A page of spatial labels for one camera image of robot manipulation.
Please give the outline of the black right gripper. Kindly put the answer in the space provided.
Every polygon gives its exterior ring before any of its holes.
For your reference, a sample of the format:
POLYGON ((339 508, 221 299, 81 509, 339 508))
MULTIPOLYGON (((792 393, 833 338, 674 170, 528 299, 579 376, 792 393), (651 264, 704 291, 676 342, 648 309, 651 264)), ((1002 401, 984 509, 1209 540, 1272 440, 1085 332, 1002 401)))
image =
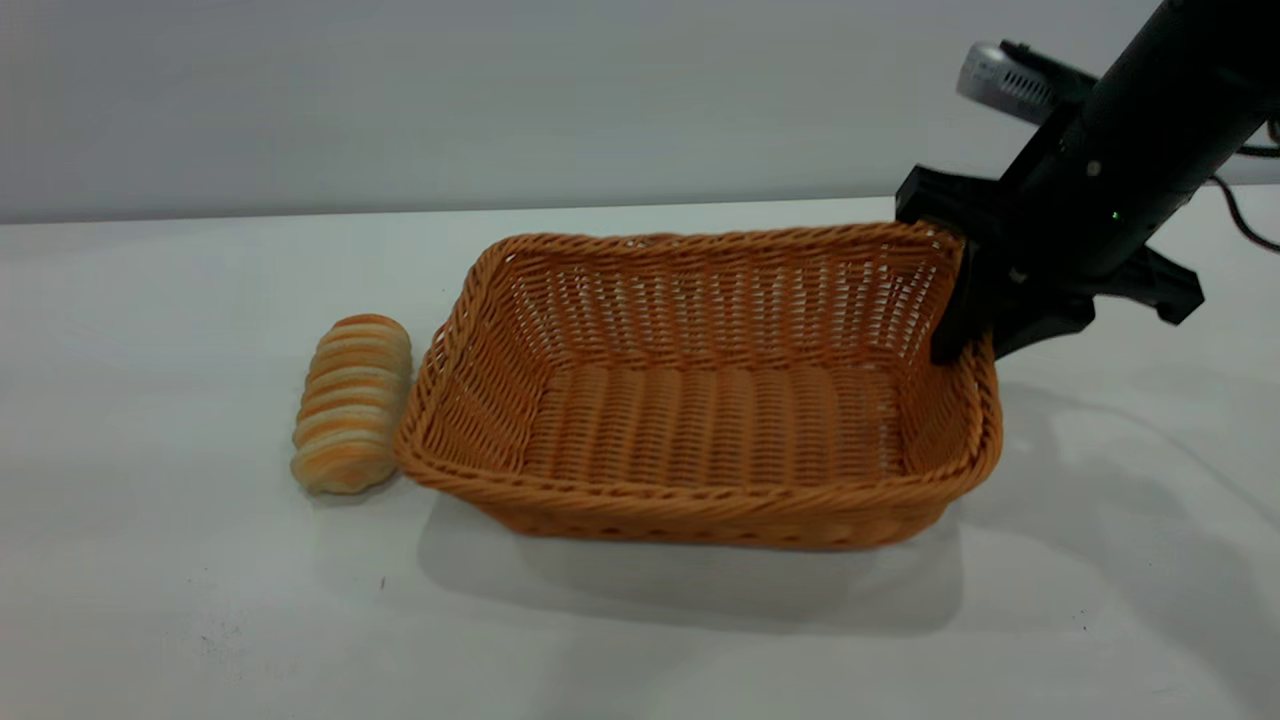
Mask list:
POLYGON ((1098 145, 1080 108, 1053 111, 1001 178, 914 167, 896 191, 896 218, 964 238, 931 361, 955 363, 987 331, 996 360, 1080 334, 1101 296, 1181 324, 1204 302, 1201 281, 1148 243, 1188 199, 1144 186, 1098 145))

